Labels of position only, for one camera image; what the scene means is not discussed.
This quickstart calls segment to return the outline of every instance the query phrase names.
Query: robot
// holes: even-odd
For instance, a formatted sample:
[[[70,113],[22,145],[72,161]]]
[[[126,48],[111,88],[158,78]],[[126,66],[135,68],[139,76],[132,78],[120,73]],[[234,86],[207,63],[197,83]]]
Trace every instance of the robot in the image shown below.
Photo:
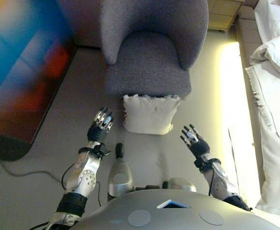
[[[107,115],[107,109],[101,108],[89,128],[88,145],[79,149],[57,211],[44,229],[279,230],[250,212],[220,160],[210,156],[208,143],[192,125],[185,126],[180,137],[209,184],[209,196],[196,193],[193,184],[180,178],[164,182],[162,189],[153,185],[134,189],[130,169],[123,160],[124,147],[117,144],[117,159],[109,174],[109,202],[81,221],[87,198],[96,185],[100,161],[109,154],[103,142],[112,124],[112,113]]]

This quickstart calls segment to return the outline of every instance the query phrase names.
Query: gray tile floor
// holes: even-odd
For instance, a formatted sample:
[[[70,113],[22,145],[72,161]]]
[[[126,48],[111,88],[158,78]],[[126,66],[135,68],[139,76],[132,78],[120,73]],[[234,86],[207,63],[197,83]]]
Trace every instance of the gray tile floor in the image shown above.
[[[77,151],[86,145],[86,133],[98,109],[107,106],[114,111],[115,123],[106,139],[125,145],[135,186],[159,184],[171,177],[183,177],[207,194],[208,185],[193,164],[194,157],[179,138],[181,128],[194,124],[209,142],[214,156],[224,160],[224,137],[220,131],[218,101],[218,55],[222,46],[235,40],[232,33],[209,31],[204,47],[190,71],[192,93],[178,108],[174,129],[165,136],[127,132],[122,125],[124,108],[121,99],[108,97],[103,89],[105,64],[100,51],[80,48],[53,101],[39,135],[27,155],[7,167],[14,173],[46,170],[60,178],[76,160]],[[114,154],[105,157],[98,170],[101,181],[101,203],[107,200],[107,179]],[[48,220],[62,197],[61,185],[45,174],[11,177],[0,166],[0,230],[26,230]],[[97,189],[88,199],[84,216],[98,208]]]

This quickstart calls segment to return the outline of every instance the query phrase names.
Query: silver arm segment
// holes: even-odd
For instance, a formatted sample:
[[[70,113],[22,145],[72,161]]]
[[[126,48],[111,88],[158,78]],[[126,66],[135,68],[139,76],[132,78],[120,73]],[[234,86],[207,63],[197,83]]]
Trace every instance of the silver arm segment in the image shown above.
[[[185,136],[180,137],[196,157],[194,163],[210,186],[209,195],[249,211],[250,209],[239,196],[238,189],[230,182],[226,172],[221,167],[220,160],[210,156],[208,143],[193,125],[189,126],[190,128],[184,126],[185,130],[182,130],[182,133]]]
[[[72,227],[80,221],[87,198],[95,188],[100,161],[109,153],[102,142],[112,127],[113,118],[112,113],[106,113],[107,109],[101,108],[95,115],[88,131],[88,145],[79,150],[65,194],[46,230],[60,229],[62,225]]]

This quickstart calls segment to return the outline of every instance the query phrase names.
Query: black cable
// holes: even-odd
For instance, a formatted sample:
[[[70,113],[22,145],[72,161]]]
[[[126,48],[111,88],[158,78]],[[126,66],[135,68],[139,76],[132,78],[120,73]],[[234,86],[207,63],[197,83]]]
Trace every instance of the black cable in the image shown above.
[[[209,192],[208,192],[208,196],[211,195],[211,188],[212,188],[212,183],[213,183],[213,179],[215,177],[215,171],[212,170],[212,177],[211,177],[211,182],[210,182],[210,185],[209,185]]]
[[[58,183],[60,183],[60,180],[58,178],[56,178],[53,174],[51,174],[48,171],[33,171],[33,172],[28,172],[28,173],[24,173],[24,174],[16,174],[11,172],[7,166],[4,164],[4,162],[0,161],[0,165],[2,166],[2,168],[6,171],[7,174],[9,174],[10,176],[14,176],[14,177],[23,177],[23,176],[29,176],[32,174],[40,174],[40,173],[44,173],[47,174],[48,176],[50,176],[52,179],[54,179],[55,181],[57,181]]]
[[[31,228],[30,230],[34,230],[34,229],[40,228],[40,227],[45,226],[45,225],[47,225],[47,224],[48,224],[48,222],[45,222],[45,223],[43,223],[43,224],[39,224],[39,225],[34,226],[33,228]]]
[[[97,195],[97,200],[98,200],[98,204],[101,205],[101,200],[100,200],[100,193],[101,193],[101,183],[99,181],[96,182],[98,184],[98,195]]]
[[[68,172],[68,170],[70,170],[71,167],[73,167],[73,165],[74,165],[74,163],[64,172],[64,174],[63,174],[62,177],[61,177],[61,186],[62,186],[62,188],[63,188],[64,190],[66,190],[66,187],[63,185],[64,176],[65,176],[65,174]]]

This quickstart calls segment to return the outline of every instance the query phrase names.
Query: white bedsheet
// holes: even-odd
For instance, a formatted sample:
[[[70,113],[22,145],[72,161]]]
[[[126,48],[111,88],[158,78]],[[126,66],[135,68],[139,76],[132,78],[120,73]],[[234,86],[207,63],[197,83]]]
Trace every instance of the white bedsheet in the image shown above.
[[[280,6],[273,1],[259,0],[254,10],[262,43],[280,36]]]
[[[280,215],[280,74],[269,61],[246,68],[259,107],[262,152],[266,181],[257,208]]]

